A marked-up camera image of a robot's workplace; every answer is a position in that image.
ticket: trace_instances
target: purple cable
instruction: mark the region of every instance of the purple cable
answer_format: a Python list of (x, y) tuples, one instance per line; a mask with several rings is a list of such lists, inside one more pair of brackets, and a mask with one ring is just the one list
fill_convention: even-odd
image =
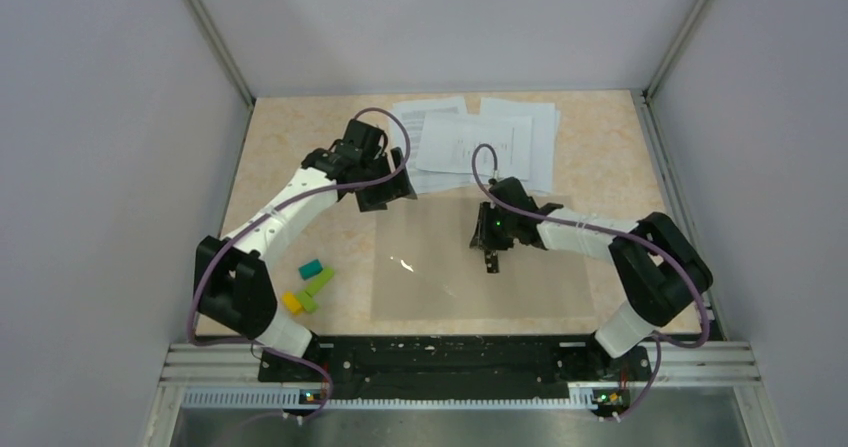
[(486, 186), (480, 180), (480, 175), (477, 173), (477, 154), (480, 153), (480, 149), (487, 148), (492, 152), (492, 157), (494, 159), (495, 170), (498, 170), (498, 154), (495, 152), (495, 149), (489, 144), (480, 144), (477, 148), (474, 149), (474, 153), (471, 156), (471, 172), (474, 174), (474, 180), (477, 182), (477, 186), (480, 187), (480, 190), (486, 194), (486, 197), (489, 198), (496, 205), (519, 215), (523, 215), (525, 217), (530, 217), (531, 219), (541, 220), (543, 222), (553, 222), (555, 224), (566, 225), (568, 227), (577, 227), (586, 230), (591, 230), (593, 232), (599, 232), (601, 234), (611, 235), (613, 237), (622, 237), (631, 242), (635, 242), (651, 252), (659, 255), (662, 259), (680, 275), (680, 278), (683, 279), (683, 282), (686, 284), (686, 288), (689, 289), (689, 293), (692, 294), (692, 300), (694, 300), (695, 305), (698, 308), (698, 314), (701, 317), (701, 336), (698, 337), (698, 340), (692, 343), (681, 343), (677, 340), (674, 340), (668, 336), (660, 334), (657, 332), (657, 335), (661, 340), (667, 341), (668, 343), (675, 345), (677, 347), (683, 347), (688, 349), (696, 349), (702, 345), (704, 345), (710, 337), (710, 320), (707, 316), (707, 308), (704, 305), (704, 299), (701, 298), (700, 292), (698, 292), (698, 288), (695, 287), (695, 283), (692, 282), (692, 278), (689, 277), (689, 274), (686, 273), (686, 270), (683, 269), (683, 266), (671, 256), (665, 250), (657, 247), (652, 242), (649, 242), (638, 235), (631, 234), (630, 232), (624, 232), (621, 230), (609, 229), (607, 227), (601, 227), (599, 225), (587, 224), (583, 222), (576, 222), (574, 220), (565, 220), (565, 219), (557, 219), (554, 217), (548, 217), (545, 215), (535, 214), (533, 212), (528, 212), (526, 210), (519, 209), (517, 207), (513, 207), (502, 200), (496, 198), (492, 195), (488, 190), (486, 190)]
[[(388, 110), (381, 109), (379, 107), (368, 107), (368, 108), (362, 109), (359, 112), (357, 112), (356, 115), (353, 116), (353, 118), (358, 119), (363, 114), (366, 114), (368, 112), (381, 113), (381, 114), (385, 115), (386, 117), (390, 118), (400, 128), (400, 131), (403, 134), (403, 141), (404, 141), (404, 146), (405, 146), (403, 159), (401, 160), (400, 165), (396, 166), (395, 170), (393, 170), (391, 173), (389, 173), (388, 175), (385, 175), (383, 177), (380, 177), (379, 179), (368, 180), (368, 181), (364, 181), (364, 182), (352, 182), (352, 183), (349, 183), (349, 184), (328, 185), (328, 186), (324, 186), (324, 187), (319, 187), (317, 189), (312, 189), (312, 190), (309, 190), (309, 191), (306, 191), (306, 192), (302, 192), (300, 194), (295, 195), (294, 197), (291, 197), (289, 199), (284, 200), (279, 205), (274, 207), (274, 210), (279, 212), (279, 211), (285, 209), (286, 207), (294, 204), (295, 202), (301, 201), (301, 200), (303, 200), (303, 199), (305, 199), (305, 198), (307, 198), (311, 195), (320, 194), (320, 193), (323, 193), (323, 192), (341, 191), (341, 190), (356, 190), (356, 189), (363, 189), (365, 187), (371, 187), (371, 186), (374, 186), (374, 185), (377, 185), (377, 184), (382, 184), (383, 182), (387, 182), (387, 181), (391, 180), (396, 175), (398, 175), (403, 169), (406, 168), (406, 163), (409, 160), (409, 152), (410, 152), (409, 133), (407, 133), (406, 127), (404, 127), (403, 123), (401, 123), (401, 121), (398, 120), (398, 118), (395, 117), (394, 114), (392, 114)], [(188, 320), (186, 321), (186, 338), (188, 339), (188, 341), (191, 344), (198, 345), (198, 346), (206, 346), (206, 345), (215, 345), (215, 344), (232, 344), (232, 343), (246, 343), (246, 342), (248, 342), (247, 339), (244, 339), (244, 338), (241, 338), (241, 337), (228, 337), (228, 338), (224, 338), (224, 339), (216, 339), (216, 340), (212, 340), (212, 341), (209, 341), (209, 342), (200, 343), (200, 342), (198, 342), (197, 338), (194, 335), (194, 322), (195, 322), (195, 318), (197, 317), (197, 306), (200, 304), (200, 298), (203, 296), (203, 291), (206, 290), (206, 286), (209, 284), (209, 279), (210, 279), (210, 277), (212, 277), (212, 272), (214, 272), (215, 267), (218, 266), (218, 263), (221, 262), (221, 259), (224, 257), (224, 255), (236, 243), (238, 243), (239, 240), (244, 238), (244, 236), (247, 235), (248, 232), (255, 229), (256, 227), (261, 225), (263, 222), (265, 222), (269, 218), (270, 218), (270, 215), (262, 214), (258, 219), (256, 219), (255, 222), (246, 226), (244, 229), (242, 229), (241, 232), (237, 233), (236, 235), (233, 236), (232, 239), (227, 241), (227, 243), (224, 244), (223, 247), (221, 247), (221, 250), (219, 250), (218, 253), (216, 253), (215, 256), (212, 257), (212, 260), (209, 262), (209, 265), (206, 267), (206, 270), (203, 272), (203, 275), (200, 277), (200, 282), (197, 285), (197, 290), (195, 291), (194, 296), (191, 299), (191, 306), (189, 307)], [(301, 364), (301, 365), (305, 365), (305, 366), (315, 370), (319, 374), (321, 374), (321, 376), (324, 377), (324, 379), (327, 380), (327, 384), (328, 384), (327, 395), (324, 397), (324, 399), (322, 399), (321, 404), (318, 406), (318, 409), (316, 409), (311, 414), (309, 414), (309, 416), (307, 418), (310, 418), (313, 415), (320, 412), (321, 410), (323, 410), (324, 406), (327, 404), (327, 401), (330, 399), (330, 396), (332, 395), (332, 392), (333, 392), (333, 379), (330, 377), (330, 375), (324, 369), (322, 369), (320, 366), (315, 365), (314, 363), (312, 363), (308, 360), (301, 359), (300, 357), (295, 357), (293, 355), (285, 354), (283, 352), (280, 352), (280, 351), (277, 351), (277, 350), (274, 350), (274, 349), (266, 348), (265, 350), (267, 350), (271, 354), (276, 355), (278, 357), (281, 357), (283, 359), (290, 360), (292, 362), (295, 362), (295, 363), (298, 363), (298, 364)], [(251, 419), (248, 419), (244, 423), (249, 423), (251, 421), (252, 421)]]
[(654, 362), (654, 370), (651, 371), (651, 376), (648, 377), (648, 382), (645, 383), (645, 387), (642, 388), (642, 391), (639, 392), (636, 399), (633, 402), (630, 402), (630, 407), (615, 416), (615, 419), (618, 422), (621, 422), (633, 415), (633, 412), (637, 407), (639, 407), (639, 404), (645, 400), (645, 397), (648, 395), (648, 391), (651, 390), (651, 386), (654, 385), (654, 381), (657, 380), (657, 374), (660, 373), (660, 363), (662, 362), (662, 343), (660, 343), (660, 339), (656, 335), (652, 335), (651, 338), (654, 339), (654, 342), (657, 344), (657, 361)]

